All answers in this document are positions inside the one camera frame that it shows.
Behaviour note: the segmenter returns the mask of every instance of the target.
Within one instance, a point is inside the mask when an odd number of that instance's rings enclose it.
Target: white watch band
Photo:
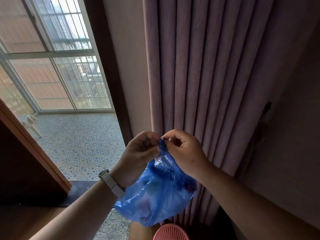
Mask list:
[[[99,177],[108,185],[111,191],[118,197],[121,198],[124,196],[125,192],[122,188],[119,187],[116,181],[110,176],[109,172],[105,170],[102,172]]]

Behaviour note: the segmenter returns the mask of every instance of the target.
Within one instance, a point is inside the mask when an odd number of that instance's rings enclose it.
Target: window frame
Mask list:
[[[17,86],[18,90],[22,94],[22,96],[26,99],[27,103],[31,106],[31,108],[41,114],[46,113],[81,113],[81,112],[115,112],[114,105],[112,102],[112,98],[110,95],[110,91],[108,88],[108,83],[106,80],[105,73],[103,71],[101,59],[97,50],[97,46],[94,40],[94,35],[90,26],[89,17],[86,13],[86,8],[83,0],[78,0],[78,4],[80,7],[80,12],[83,17],[83,21],[85,24],[85,28],[87,31],[87,34],[89,36],[90,44],[92,46],[91,49],[70,49],[70,50],[54,50],[54,46],[50,40],[49,34],[45,29],[45,26],[42,22],[41,16],[39,12],[36,9],[36,4],[33,3],[32,0],[22,0],[22,3],[27,11],[27,14],[36,29],[38,36],[40,37],[40,40],[45,48],[45,51],[43,52],[28,52],[28,53],[9,53],[3,44],[3,41],[0,37],[0,63],[2,64],[3,69],[8,74],[8,76],[11,78],[13,83]],[[77,109],[74,99],[71,96],[71,91],[69,91],[69,88],[66,85],[66,82],[64,81],[57,64],[54,61],[54,58],[62,58],[62,57],[86,57],[86,56],[95,56],[97,59],[98,67],[101,72],[102,80],[106,88],[106,93],[111,105],[110,109]],[[34,97],[31,95],[30,91],[22,81],[21,77],[15,70],[14,66],[11,64],[10,60],[16,60],[16,59],[40,59],[40,58],[49,58],[58,77],[59,80],[65,89],[68,98],[73,106],[73,110],[41,110],[37,101],[34,99]]]

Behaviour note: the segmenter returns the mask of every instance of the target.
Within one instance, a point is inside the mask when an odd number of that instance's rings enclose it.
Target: plastic bag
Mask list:
[[[178,167],[164,139],[159,147],[160,155],[114,205],[121,215],[145,227],[181,213],[197,191],[196,181]]]

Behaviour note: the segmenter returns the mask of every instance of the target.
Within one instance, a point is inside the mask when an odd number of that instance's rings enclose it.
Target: curtain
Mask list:
[[[280,76],[319,19],[319,0],[143,0],[152,129],[195,135],[231,176]],[[219,204],[198,183],[172,219],[211,225]]]

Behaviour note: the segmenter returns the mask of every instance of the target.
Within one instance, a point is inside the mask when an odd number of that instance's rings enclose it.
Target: pebble floor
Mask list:
[[[115,113],[39,114],[42,138],[30,132],[68,180],[95,180],[112,169],[125,145]],[[127,240],[130,221],[112,210],[95,240]]]

